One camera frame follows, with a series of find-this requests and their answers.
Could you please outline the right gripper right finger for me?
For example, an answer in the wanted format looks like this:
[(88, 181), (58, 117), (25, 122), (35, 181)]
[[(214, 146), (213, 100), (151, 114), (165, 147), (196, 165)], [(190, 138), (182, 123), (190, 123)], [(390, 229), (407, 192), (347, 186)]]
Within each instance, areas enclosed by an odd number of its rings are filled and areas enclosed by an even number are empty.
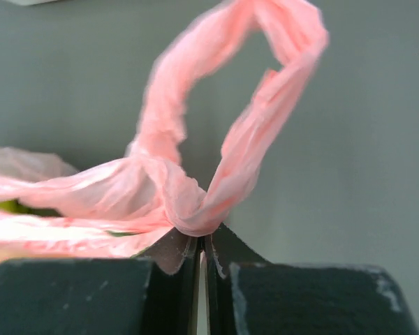
[(418, 334), (389, 273), (371, 265), (274, 264), (221, 225), (202, 238), (211, 334)]

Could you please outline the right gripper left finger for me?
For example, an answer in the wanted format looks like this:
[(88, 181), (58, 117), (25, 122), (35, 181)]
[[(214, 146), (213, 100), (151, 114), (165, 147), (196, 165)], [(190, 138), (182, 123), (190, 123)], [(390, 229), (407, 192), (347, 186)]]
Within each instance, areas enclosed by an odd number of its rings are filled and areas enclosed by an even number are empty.
[(200, 246), (171, 230), (134, 258), (0, 264), (0, 334), (195, 334)]

